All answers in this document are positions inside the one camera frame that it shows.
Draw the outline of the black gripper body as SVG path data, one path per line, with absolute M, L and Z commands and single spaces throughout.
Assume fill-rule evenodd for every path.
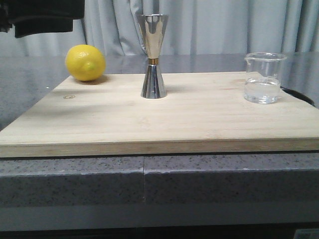
M 0 31 L 14 28 L 15 38 L 72 32 L 73 21 L 84 17 L 83 0 L 2 0 Z

